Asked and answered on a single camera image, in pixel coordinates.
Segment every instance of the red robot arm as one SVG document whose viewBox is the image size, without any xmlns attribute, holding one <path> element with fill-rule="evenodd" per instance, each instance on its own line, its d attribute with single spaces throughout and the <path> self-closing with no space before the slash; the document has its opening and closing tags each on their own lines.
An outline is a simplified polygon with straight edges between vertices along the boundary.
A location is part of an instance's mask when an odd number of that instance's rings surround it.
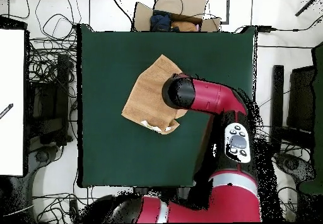
<svg viewBox="0 0 323 224">
<path fill-rule="evenodd" d="M 222 115 L 216 132 L 216 162 L 211 176 L 212 190 L 207 209 L 190 209 L 157 197 L 143 196 L 119 206 L 110 222 L 210 223 L 260 222 L 257 175 L 252 156 L 252 140 L 247 108 L 231 88 L 174 74 L 162 91 L 164 102 L 175 109 Z"/>
</svg>

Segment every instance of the brown cloth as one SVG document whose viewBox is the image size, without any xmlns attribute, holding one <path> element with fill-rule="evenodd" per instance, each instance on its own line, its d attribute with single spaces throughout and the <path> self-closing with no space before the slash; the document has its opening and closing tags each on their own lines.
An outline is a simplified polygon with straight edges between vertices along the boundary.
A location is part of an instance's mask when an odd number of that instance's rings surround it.
<svg viewBox="0 0 323 224">
<path fill-rule="evenodd" d="M 195 24 L 189 21 L 173 21 L 172 27 L 178 27 L 181 32 L 197 32 Z"/>
<path fill-rule="evenodd" d="M 161 134 L 173 132 L 179 126 L 174 119 L 182 117 L 187 111 L 167 106 L 162 99 L 162 88 L 174 73 L 181 72 L 170 59 L 161 55 L 139 75 L 121 114 L 142 126 L 146 121 L 148 125 L 158 127 Z"/>
</svg>

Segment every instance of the monitor screen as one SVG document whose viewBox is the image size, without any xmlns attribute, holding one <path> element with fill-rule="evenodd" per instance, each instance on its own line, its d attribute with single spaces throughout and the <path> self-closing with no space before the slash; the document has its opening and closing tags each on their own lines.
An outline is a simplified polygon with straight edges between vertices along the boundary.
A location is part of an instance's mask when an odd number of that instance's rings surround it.
<svg viewBox="0 0 323 224">
<path fill-rule="evenodd" d="M 24 34 L 0 29 L 0 175 L 23 175 Z"/>
</svg>

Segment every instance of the green table surface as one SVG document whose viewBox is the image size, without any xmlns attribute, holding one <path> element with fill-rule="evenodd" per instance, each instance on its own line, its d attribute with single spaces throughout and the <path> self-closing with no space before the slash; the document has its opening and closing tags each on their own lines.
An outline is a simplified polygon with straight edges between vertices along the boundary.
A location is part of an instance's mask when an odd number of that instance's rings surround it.
<svg viewBox="0 0 323 224">
<path fill-rule="evenodd" d="M 152 33 L 92 32 L 81 25 L 79 186 L 191 186 L 209 115 L 188 111 L 173 133 L 161 135 L 121 116 L 122 109 L 138 76 L 161 54 L 188 75 L 252 98 L 254 34 L 254 27 L 244 33 Z"/>
</svg>

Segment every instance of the white floor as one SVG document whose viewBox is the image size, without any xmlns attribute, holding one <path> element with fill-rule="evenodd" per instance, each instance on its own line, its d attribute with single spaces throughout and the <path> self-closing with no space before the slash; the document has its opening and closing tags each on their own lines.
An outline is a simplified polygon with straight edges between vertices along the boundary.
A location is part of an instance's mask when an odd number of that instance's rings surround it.
<svg viewBox="0 0 323 224">
<path fill-rule="evenodd" d="M 28 23 L 30 38 L 44 37 L 40 31 L 35 9 L 40 0 L 28 0 L 30 6 L 30 16 L 23 20 Z M 136 1 L 139 1 L 149 7 L 153 7 L 154 0 L 121 0 L 122 7 L 132 18 Z M 210 10 L 207 13 L 219 16 L 226 20 L 226 0 L 209 0 Z M 295 13 L 308 0 L 230 0 L 230 24 L 222 25 L 222 30 L 233 32 L 243 25 L 270 25 L 279 29 L 294 29 L 309 27 L 322 13 L 320 3 L 315 3 L 299 17 Z M 113 0 L 77 0 L 79 13 L 75 0 L 70 0 L 73 8 L 74 21 L 90 24 L 94 31 L 129 31 L 130 21 L 115 5 Z M 10 0 L 9 12 L 11 15 L 25 17 L 28 13 L 26 0 Z M 7 0 L 0 0 L 0 14 L 8 13 Z M 37 8 L 37 16 L 40 24 L 44 23 L 54 14 L 61 13 L 71 19 L 71 10 L 67 0 L 41 0 Z M 46 26 L 48 32 L 52 32 L 55 24 L 52 20 Z M 68 23 L 61 21 L 58 24 L 55 36 L 61 37 L 66 35 L 70 29 Z M 271 32 L 260 33 L 258 38 L 258 58 L 257 58 L 257 91 L 256 100 L 259 105 L 271 98 L 271 75 L 274 65 L 281 64 L 285 66 L 285 84 L 284 91 L 290 87 L 289 77 L 292 69 L 303 66 L 312 65 L 312 57 L 310 49 L 292 49 L 277 47 L 261 47 L 261 46 L 299 46 L 314 47 L 323 41 L 323 24 L 318 24 L 304 32 Z M 288 94 L 284 97 L 284 124 L 286 124 L 286 116 L 288 113 Z M 264 125 L 270 125 L 270 102 L 260 108 L 260 113 Z M 73 114 L 72 120 L 77 119 L 77 112 Z M 76 123 L 73 123 L 74 130 L 77 129 Z M 60 192 L 73 192 L 73 182 L 76 176 L 78 150 L 76 141 L 69 143 L 65 149 L 62 158 L 49 166 L 38 171 L 34 186 L 34 196 L 44 196 L 48 194 L 59 194 Z M 289 175 L 280 172 L 276 167 L 278 178 L 278 189 L 284 186 L 294 187 L 293 181 Z M 131 188 L 123 187 L 94 187 L 92 195 L 93 199 L 102 197 L 107 194 L 118 194 L 120 191 L 131 191 Z M 80 189 L 75 186 L 75 193 L 79 198 L 84 199 L 84 203 L 91 203 L 91 189 Z M 290 190 L 283 190 L 279 197 L 283 202 L 289 199 L 293 203 L 297 201 L 296 194 Z M 52 198 L 36 199 L 35 213 L 39 214 L 50 202 Z M 50 213 L 44 215 L 43 220 L 53 219 Z"/>
</svg>

